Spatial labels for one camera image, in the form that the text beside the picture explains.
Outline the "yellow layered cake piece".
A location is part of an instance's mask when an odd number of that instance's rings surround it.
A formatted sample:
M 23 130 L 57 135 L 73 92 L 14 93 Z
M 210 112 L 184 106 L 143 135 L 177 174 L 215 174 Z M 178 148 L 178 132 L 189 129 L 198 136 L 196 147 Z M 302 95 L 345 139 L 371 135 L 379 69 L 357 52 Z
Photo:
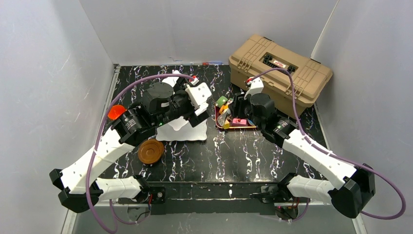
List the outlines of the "yellow layered cake piece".
M 230 121 L 225 120 L 225 122 L 223 124 L 223 129 L 226 130 L 226 129 L 229 129 L 229 128 L 230 128 Z

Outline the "white three-tier cake stand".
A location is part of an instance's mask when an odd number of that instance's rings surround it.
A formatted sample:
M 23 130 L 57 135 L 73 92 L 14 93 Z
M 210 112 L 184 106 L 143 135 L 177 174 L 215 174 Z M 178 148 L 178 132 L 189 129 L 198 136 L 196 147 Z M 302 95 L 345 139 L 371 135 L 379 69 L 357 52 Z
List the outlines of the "white three-tier cake stand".
M 178 78 L 179 77 L 167 77 L 163 79 L 162 82 L 174 86 Z M 197 77 L 194 77 L 194 81 L 190 81 L 190 83 L 195 86 L 201 85 L 201 89 L 207 88 L 206 83 L 201 83 Z M 210 116 L 208 108 L 209 104 L 206 101 L 196 110 L 196 114 L 200 114 L 200 111 L 203 111 L 202 114 L 208 114 L 208 117 L 197 126 L 192 127 L 189 121 L 180 117 L 158 127 L 155 139 L 158 141 L 205 141 L 207 139 L 207 119 Z

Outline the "metal serving tongs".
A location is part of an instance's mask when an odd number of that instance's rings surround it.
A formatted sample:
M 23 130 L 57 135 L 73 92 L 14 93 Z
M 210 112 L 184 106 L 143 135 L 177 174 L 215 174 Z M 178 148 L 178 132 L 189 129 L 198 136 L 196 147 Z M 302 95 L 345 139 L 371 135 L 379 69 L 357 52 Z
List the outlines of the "metal serving tongs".
M 228 106 L 233 102 L 233 99 L 230 98 L 228 99 L 228 101 L 226 102 L 226 104 L 228 104 Z M 219 115 L 219 110 L 218 110 L 218 114 L 217 114 L 217 124 L 219 127 L 223 127 L 223 124 L 225 122 L 225 120 L 231 115 L 231 111 L 228 107 L 228 109 L 226 109 L 221 115 Z

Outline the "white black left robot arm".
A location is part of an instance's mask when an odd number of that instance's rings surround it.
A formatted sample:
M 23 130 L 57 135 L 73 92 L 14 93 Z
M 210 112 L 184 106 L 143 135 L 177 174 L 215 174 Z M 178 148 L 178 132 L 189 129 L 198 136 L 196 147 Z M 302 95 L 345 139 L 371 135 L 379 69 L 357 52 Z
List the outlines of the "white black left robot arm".
M 100 175 L 121 156 L 155 135 L 158 127 L 181 117 L 192 127 L 204 122 L 209 117 L 207 101 L 211 96 L 204 82 L 192 85 L 180 78 L 174 86 L 165 82 L 152 84 L 138 102 L 110 124 L 97 146 L 71 166 L 50 172 L 53 185 L 60 189 L 61 205 L 82 213 L 104 200 L 145 200 L 151 188 L 142 176 L 102 179 Z

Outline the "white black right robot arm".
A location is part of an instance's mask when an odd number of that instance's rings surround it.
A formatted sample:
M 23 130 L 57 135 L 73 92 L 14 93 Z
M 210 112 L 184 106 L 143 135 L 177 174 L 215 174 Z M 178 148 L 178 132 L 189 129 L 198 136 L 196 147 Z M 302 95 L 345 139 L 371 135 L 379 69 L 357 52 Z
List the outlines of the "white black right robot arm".
M 375 195 L 375 176 L 370 166 L 333 158 L 332 152 L 302 134 L 294 121 L 277 114 L 269 95 L 236 93 L 229 109 L 234 117 L 252 121 L 266 140 L 298 156 L 326 177 L 317 180 L 289 173 L 278 183 L 279 197 L 322 201 L 342 215 L 356 218 Z

